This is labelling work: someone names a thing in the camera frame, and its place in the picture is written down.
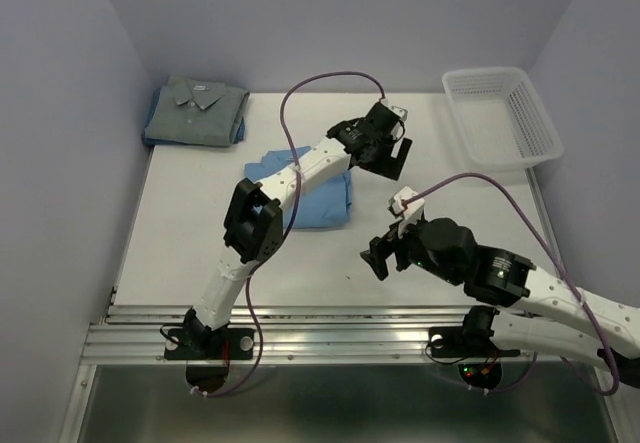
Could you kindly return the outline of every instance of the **blue cloth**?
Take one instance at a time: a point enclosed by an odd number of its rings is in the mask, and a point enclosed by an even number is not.
[[[180,143],[179,141],[156,140],[153,138],[147,138],[145,136],[144,130],[147,128],[147,126],[149,126],[149,124],[151,123],[151,120],[153,119],[153,115],[155,115],[156,113],[156,108],[158,107],[158,101],[160,100],[161,89],[162,87],[158,88],[156,91],[153,92],[153,97],[151,98],[151,106],[149,107],[149,113],[147,113],[147,119],[144,122],[144,128],[142,129],[142,142],[148,146],[184,145],[184,143]],[[246,131],[246,128],[245,128],[244,116],[243,116],[242,119],[240,120],[240,125],[238,126],[238,132],[236,133],[236,137],[233,140],[234,145],[240,143],[241,141],[244,141],[245,131]]]
[[[297,148],[298,156],[304,155],[310,146]],[[266,178],[293,162],[291,150],[270,151],[260,163],[247,163],[244,174],[252,181]],[[335,228],[349,221],[351,213],[351,172],[345,171],[325,181],[311,193],[300,199],[294,228]],[[284,218],[286,227],[291,211]]]

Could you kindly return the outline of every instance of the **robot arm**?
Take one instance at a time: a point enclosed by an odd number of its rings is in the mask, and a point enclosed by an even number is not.
[[[187,312],[181,328],[169,332],[180,345],[165,351],[165,358],[215,359],[221,355],[223,342],[247,336],[246,329],[226,326],[247,278],[283,243],[283,215],[294,203],[297,182],[301,182],[299,194],[304,195],[353,166],[397,180],[412,143],[402,138],[397,155],[392,156],[406,118],[406,110],[378,102],[365,117],[332,127],[300,158],[299,168],[289,165],[257,182],[245,179],[238,183],[224,220],[226,248],[218,273]],[[243,357],[249,359],[251,353],[236,353],[233,359]]]
[[[431,354],[439,358],[486,357],[496,349],[527,349],[555,354],[607,369],[602,344],[582,303],[588,303],[606,335],[620,380],[640,387],[640,310],[579,289],[577,301],[567,284],[531,261],[507,250],[478,245],[472,232],[453,220],[426,221],[424,200],[405,187],[390,201],[397,221],[361,253],[380,280],[386,259],[396,269],[416,265],[465,294],[491,306],[473,307],[461,326],[437,329]],[[508,312],[525,312],[536,318]]]

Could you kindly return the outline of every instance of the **white plastic basket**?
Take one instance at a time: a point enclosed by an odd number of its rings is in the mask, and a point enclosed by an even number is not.
[[[442,77],[460,136],[479,169],[531,168],[564,148],[519,68],[450,71]]]

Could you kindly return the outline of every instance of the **white tabletop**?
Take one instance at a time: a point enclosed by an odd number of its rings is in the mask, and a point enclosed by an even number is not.
[[[247,107],[247,140],[228,150],[158,146],[119,277],[115,305],[175,306],[196,302],[216,271],[222,222],[246,162],[287,147],[278,122],[282,94],[254,94]],[[363,116],[372,94],[299,94],[287,121],[297,146],[313,145],[335,123]],[[472,300],[428,273],[393,270],[384,282],[360,259],[369,240],[393,222],[388,199],[402,186],[416,191],[468,171],[444,95],[391,94],[406,108],[413,147],[399,182],[353,169],[351,221],[338,230],[295,231],[253,281],[259,306],[469,305]],[[498,174],[536,228],[542,230],[526,173]],[[427,219],[448,216],[476,240],[509,249],[547,270],[551,262],[504,197],[481,181],[460,181],[430,196]],[[238,300],[244,304],[244,296]]]

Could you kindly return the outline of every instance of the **lavender wall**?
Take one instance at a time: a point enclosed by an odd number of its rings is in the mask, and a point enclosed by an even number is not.
[[[640,0],[573,0],[531,71],[565,146],[537,172],[565,264],[584,287],[635,306],[639,11]],[[636,414],[640,391],[623,395]]]
[[[150,83],[108,0],[0,0],[0,441],[57,440],[147,152]]]
[[[337,69],[368,71],[390,91],[442,91],[450,69],[529,68],[570,1],[111,0],[156,82],[173,72],[254,91]]]

